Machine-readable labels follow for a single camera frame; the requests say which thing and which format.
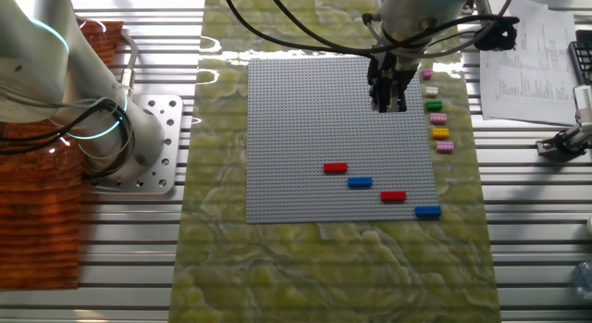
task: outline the white lego brick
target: white lego brick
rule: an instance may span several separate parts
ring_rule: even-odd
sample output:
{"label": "white lego brick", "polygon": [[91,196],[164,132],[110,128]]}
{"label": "white lego brick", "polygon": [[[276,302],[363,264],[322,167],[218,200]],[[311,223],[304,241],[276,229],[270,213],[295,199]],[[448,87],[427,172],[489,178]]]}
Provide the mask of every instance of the white lego brick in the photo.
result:
{"label": "white lego brick", "polygon": [[427,96],[427,97],[438,96],[438,87],[426,87],[425,88],[425,96]]}

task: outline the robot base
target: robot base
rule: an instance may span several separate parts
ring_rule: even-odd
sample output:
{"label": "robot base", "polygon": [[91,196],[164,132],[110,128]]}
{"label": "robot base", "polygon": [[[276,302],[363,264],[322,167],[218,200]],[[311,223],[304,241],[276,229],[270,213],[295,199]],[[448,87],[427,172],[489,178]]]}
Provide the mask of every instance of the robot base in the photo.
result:
{"label": "robot base", "polygon": [[165,132],[163,151],[151,167],[136,177],[89,180],[91,193],[165,194],[175,185],[183,101],[174,95],[134,95],[133,99],[138,106],[152,112],[162,124]]}

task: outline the green marble surface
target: green marble surface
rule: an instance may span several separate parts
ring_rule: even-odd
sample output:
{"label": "green marble surface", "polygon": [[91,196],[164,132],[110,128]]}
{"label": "green marble surface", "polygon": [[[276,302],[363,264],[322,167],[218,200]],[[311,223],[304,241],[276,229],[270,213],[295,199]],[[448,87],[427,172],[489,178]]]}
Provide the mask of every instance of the green marble surface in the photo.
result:
{"label": "green marble surface", "polygon": [[[461,56],[422,64],[456,147],[432,154],[440,221],[247,225],[247,64],[313,54],[263,41],[224,0],[205,1],[170,322],[499,322]],[[271,0],[234,1],[261,31],[315,44]],[[374,43],[360,16],[375,0],[282,1],[336,43]]]}

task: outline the orange fabric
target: orange fabric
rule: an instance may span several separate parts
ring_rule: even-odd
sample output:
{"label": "orange fabric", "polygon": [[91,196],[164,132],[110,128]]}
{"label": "orange fabric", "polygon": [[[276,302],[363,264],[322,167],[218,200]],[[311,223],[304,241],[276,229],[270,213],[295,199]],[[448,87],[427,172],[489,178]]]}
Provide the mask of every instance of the orange fabric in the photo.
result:
{"label": "orange fabric", "polygon": [[[88,22],[82,33],[106,65],[123,22]],[[49,121],[0,123],[4,137],[56,130]],[[78,288],[84,156],[74,140],[26,155],[0,155],[0,290]]]}

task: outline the blue lego brick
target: blue lego brick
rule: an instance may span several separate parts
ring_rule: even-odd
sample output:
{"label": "blue lego brick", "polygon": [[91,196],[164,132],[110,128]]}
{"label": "blue lego brick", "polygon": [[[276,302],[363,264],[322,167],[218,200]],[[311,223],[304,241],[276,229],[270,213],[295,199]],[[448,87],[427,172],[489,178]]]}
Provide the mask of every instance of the blue lego brick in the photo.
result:
{"label": "blue lego brick", "polygon": [[372,178],[348,178],[348,186],[350,188],[369,188],[372,186]]}
{"label": "blue lego brick", "polygon": [[440,217],[442,209],[440,206],[417,206],[415,208],[416,217]]}

